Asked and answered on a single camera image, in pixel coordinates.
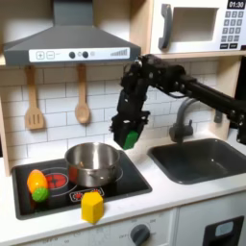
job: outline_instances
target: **stainless steel pot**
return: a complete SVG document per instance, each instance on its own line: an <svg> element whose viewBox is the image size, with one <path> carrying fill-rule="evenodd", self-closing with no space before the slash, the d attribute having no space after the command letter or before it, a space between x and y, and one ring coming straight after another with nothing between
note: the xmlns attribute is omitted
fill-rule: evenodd
<svg viewBox="0 0 246 246"><path fill-rule="evenodd" d="M104 143L74 146L65 153L69 181L85 187L107 185L116 178L119 158L119 152Z"/></svg>

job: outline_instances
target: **green toy fruit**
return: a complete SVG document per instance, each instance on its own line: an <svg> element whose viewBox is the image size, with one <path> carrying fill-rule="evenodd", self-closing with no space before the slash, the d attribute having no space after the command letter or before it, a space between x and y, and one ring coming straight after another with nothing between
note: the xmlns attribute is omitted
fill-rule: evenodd
<svg viewBox="0 0 246 246"><path fill-rule="evenodd" d="M34 201L37 203L44 202L50 195L49 189L45 187L39 187L32 194Z"/></svg>

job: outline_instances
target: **yellow toy block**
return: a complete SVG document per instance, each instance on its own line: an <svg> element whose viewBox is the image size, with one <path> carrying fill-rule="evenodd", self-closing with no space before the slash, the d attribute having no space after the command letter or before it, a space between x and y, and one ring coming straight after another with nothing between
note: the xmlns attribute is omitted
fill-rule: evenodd
<svg viewBox="0 0 246 246"><path fill-rule="evenodd" d="M82 219L95 224L104 215L104 200L98 192L84 194L81 200Z"/></svg>

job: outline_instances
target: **gray range hood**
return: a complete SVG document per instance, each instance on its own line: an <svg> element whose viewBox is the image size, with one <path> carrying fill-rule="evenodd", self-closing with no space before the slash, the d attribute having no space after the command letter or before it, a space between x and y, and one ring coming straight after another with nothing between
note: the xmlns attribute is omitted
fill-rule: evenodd
<svg viewBox="0 0 246 246"><path fill-rule="evenodd" d="M132 61L140 47L93 26L92 0L53 0L54 27L4 45L6 65Z"/></svg>

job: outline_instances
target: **hood button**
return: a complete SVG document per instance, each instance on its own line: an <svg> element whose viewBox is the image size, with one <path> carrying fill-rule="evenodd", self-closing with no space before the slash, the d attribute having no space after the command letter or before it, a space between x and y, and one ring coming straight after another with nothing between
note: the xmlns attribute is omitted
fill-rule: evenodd
<svg viewBox="0 0 246 246"><path fill-rule="evenodd" d="M83 52L83 57L84 57L84 58L88 58L88 52L87 52L87 51L84 51L84 52Z"/></svg>
<svg viewBox="0 0 246 246"><path fill-rule="evenodd" d="M71 59L75 59L75 53L74 53L74 52L70 52L70 53L69 53L69 57L70 57Z"/></svg>

